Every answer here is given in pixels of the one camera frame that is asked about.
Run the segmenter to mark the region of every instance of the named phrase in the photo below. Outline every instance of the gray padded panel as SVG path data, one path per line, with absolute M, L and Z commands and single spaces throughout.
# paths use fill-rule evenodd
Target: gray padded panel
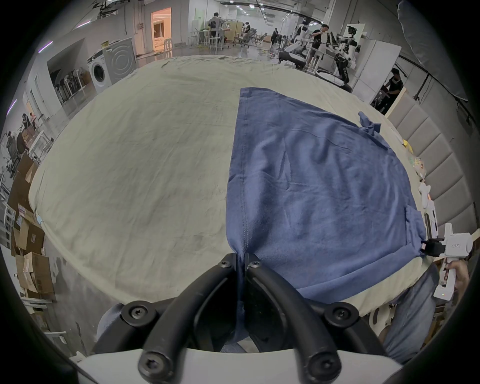
M 452 153 L 445 136 L 438 135 L 419 157 L 423 161 L 427 174 L 433 172 Z
M 417 156 L 440 134 L 440 130 L 432 119 L 427 118 L 410 136 L 408 143 L 412 146 L 413 153 Z
M 452 188 L 434 199 L 437 212 L 437 223 L 439 226 L 447 223 L 455 216 L 462 213 L 470 204 L 472 199 L 468 189 L 467 181 L 462 177 Z
M 432 200 L 435 200 L 442 193 L 453 187 L 461 177 L 463 177 L 462 168 L 460 168 L 460 164 L 453 153 L 433 172 L 428 173 L 427 169 L 425 184 L 432 186 L 430 191 Z
M 400 125 L 402 120 L 405 118 L 407 113 L 412 109 L 415 104 L 415 100 L 413 100 L 407 94 L 404 94 L 401 97 L 395 108 L 392 110 L 392 113 L 390 113 L 390 115 L 388 116 L 388 119 L 395 128 Z
M 477 230 L 477 219 L 475 218 L 475 208 L 470 204 L 463 212 L 450 220 L 454 233 L 473 233 Z M 438 228 L 438 237 L 443 237 L 445 233 L 445 224 Z
M 396 129 L 405 140 L 410 141 L 410 136 L 427 118 L 428 115 L 423 109 L 414 105 Z

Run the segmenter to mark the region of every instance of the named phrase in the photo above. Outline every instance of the yellow object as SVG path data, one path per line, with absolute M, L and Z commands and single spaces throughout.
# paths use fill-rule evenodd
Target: yellow object
M 403 141 L 403 146 L 404 146 L 406 149 L 408 149 L 408 151 L 413 155 L 413 149 L 412 149 L 411 145 L 408 143 L 407 140 L 404 140 L 404 141 Z

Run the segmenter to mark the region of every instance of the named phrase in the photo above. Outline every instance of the white robot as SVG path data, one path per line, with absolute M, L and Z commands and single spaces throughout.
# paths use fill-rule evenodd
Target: white robot
M 285 52 L 294 52 L 307 45 L 309 40 L 306 39 L 305 36 L 307 35 L 308 26 L 307 19 L 303 19 L 296 28 L 297 35 L 294 37 L 293 44 L 286 47 Z
M 453 233 L 452 224 L 446 223 L 444 240 L 433 241 L 430 244 L 434 251 L 426 252 L 427 254 L 433 253 L 433 255 L 436 255 L 440 252 L 440 256 L 446 256 L 442 263 L 442 268 L 440 269 L 440 283 L 435 289 L 433 296 L 449 301 L 453 296 L 456 273 L 455 269 L 450 269 L 448 271 L 448 278 L 445 278 L 445 265 L 468 256 L 473 247 L 472 236 L 469 233 Z
M 329 71 L 319 69 L 315 72 L 315 76 L 319 77 L 329 83 L 332 83 L 347 92 L 351 92 L 352 88 L 348 85 L 350 78 L 348 77 L 347 67 L 355 68 L 355 52 L 359 50 L 359 46 L 354 39 L 357 29 L 348 26 L 348 35 L 340 38 L 338 43 L 333 34 L 327 35 L 326 49 L 335 52 L 335 62 L 338 68 L 339 77 L 333 75 Z

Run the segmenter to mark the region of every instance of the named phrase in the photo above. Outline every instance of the cardboard box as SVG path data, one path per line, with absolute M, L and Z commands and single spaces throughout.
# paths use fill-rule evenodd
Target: cardboard box
M 41 254 L 43 247 L 43 239 L 45 233 L 42 228 L 30 223 L 28 220 L 22 220 L 20 231 L 14 230 L 15 245 L 23 249 L 25 252 L 34 252 Z
M 35 293 L 54 293 L 48 257 L 30 252 L 24 258 L 23 273 L 26 287 L 20 284 L 22 288 Z
M 17 224 L 18 219 L 18 204 L 25 207 L 29 211 L 32 211 L 30 203 L 28 201 L 28 193 L 30 192 L 30 184 L 25 180 L 24 175 L 19 173 L 15 174 L 13 178 L 12 188 L 10 189 L 10 195 L 8 197 L 7 204 L 13 210 L 15 210 L 15 223 L 13 226 L 17 229 L 20 229 L 20 226 Z
M 13 257 L 20 254 L 20 249 L 17 247 L 17 243 L 15 241 L 15 236 L 16 237 L 20 236 L 20 231 L 17 228 L 13 229 L 13 233 L 12 233 L 11 241 L 10 241 L 10 254 Z
M 24 274 L 24 263 L 25 263 L 25 258 L 21 255 L 16 255 L 15 256 L 15 262 L 17 265 L 17 278 L 18 282 L 20 284 L 20 287 L 24 289 L 25 292 L 25 297 L 31 298 L 31 299 L 41 299 L 40 294 L 38 292 L 33 292 L 29 290 L 27 287 L 27 279 Z
M 25 179 L 27 172 L 33 164 L 34 161 L 28 156 L 28 153 L 24 153 L 20 159 L 20 163 L 18 164 L 17 172 L 20 173 Z
M 33 310 L 33 313 L 31 313 L 30 316 L 32 317 L 35 324 L 38 325 L 38 327 L 42 332 L 48 332 L 50 330 L 48 328 L 47 321 L 45 320 L 45 315 L 43 311 Z
M 31 224 L 39 227 L 39 228 L 42 228 L 40 226 L 40 224 L 37 222 L 34 213 L 32 211 L 29 211 L 28 209 L 26 209 L 25 207 L 23 207 L 20 204 L 18 204 L 18 214 L 20 215 L 20 217 L 28 220 L 29 223 L 31 223 Z
M 38 169 L 38 164 L 33 163 L 30 169 L 25 174 L 25 181 L 29 184 L 32 184 L 33 177 L 35 176 L 36 170 Z

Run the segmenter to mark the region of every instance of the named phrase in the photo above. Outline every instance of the jeans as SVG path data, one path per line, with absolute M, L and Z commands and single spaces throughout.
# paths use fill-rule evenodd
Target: jeans
M 436 302 L 432 295 L 438 279 L 437 267 L 432 264 L 396 301 L 395 316 L 384 341 L 384 348 L 387 355 L 400 364 L 413 358 L 427 337 L 435 312 Z M 97 340 L 120 316 L 122 308 L 123 304 L 117 304 L 104 313 L 98 323 Z M 245 353 L 238 343 L 225 345 L 221 351 Z

